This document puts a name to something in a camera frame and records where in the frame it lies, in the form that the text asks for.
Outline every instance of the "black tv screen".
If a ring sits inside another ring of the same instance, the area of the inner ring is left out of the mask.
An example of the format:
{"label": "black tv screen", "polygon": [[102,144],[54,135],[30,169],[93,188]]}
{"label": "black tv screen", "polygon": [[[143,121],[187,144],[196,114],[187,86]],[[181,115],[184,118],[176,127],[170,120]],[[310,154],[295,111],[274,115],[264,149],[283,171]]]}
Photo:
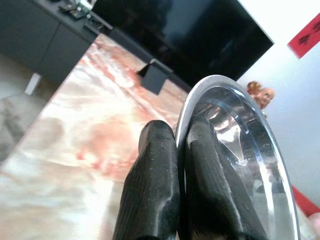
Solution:
{"label": "black tv screen", "polygon": [[237,0],[97,0],[93,12],[190,86],[237,80],[273,44]]}

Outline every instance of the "cabinet door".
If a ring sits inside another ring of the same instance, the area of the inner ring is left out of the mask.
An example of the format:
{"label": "cabinet door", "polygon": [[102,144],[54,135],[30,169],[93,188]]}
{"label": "cabinet door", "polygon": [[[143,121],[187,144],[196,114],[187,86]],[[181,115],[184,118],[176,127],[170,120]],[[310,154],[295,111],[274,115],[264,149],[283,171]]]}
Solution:
{"label": "cabinet door", "polygon": [[89,46],[88,42],[60,25],[39,66],[39,73],[62,83]]}
{"label": "cabinet door", "polygon": [[37,71],[59,22],[28,0],[0,0],[0,53]]}

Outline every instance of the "metal bowl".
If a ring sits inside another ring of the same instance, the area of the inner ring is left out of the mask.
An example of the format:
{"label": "metal bowl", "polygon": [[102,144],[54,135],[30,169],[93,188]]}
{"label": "metal bowl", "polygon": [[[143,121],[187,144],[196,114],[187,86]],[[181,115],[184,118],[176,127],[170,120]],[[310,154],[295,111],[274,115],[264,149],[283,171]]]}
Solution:
{"label": "metal bowl", "polygon": [[187,96],[176,128],[178,154],[184,154],[193,116],[211,121],[218,139],[233,153],[242,179],[270,240],[300,239],[296,205],[287,170],[266,118],[252,97],[232,79],[212,75]]}

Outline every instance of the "gray floor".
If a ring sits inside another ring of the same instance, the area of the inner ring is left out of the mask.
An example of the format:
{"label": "gray floor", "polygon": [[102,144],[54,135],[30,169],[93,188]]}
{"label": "gray floor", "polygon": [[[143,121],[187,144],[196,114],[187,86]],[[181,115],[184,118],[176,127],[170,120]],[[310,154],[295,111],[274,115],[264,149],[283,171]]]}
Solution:
{"label": "gray floor", "polygon": [[43,79],[32,96],[25,94],[32,74],[29,69],[0,54],[0,163],[58,88]]}

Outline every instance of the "pink marble surface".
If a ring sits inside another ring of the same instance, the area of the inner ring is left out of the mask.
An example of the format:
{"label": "pink marble surface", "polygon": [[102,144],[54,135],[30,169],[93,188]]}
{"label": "pink marble surface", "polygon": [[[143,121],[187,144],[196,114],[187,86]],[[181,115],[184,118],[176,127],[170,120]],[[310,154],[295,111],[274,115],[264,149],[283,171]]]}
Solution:
{"label": "pink marble surface", "polygon": [[112,238],[143,126],[174,126],[187,93],[139,84],[144,62],[99,35],[0,169],[0,239]]}

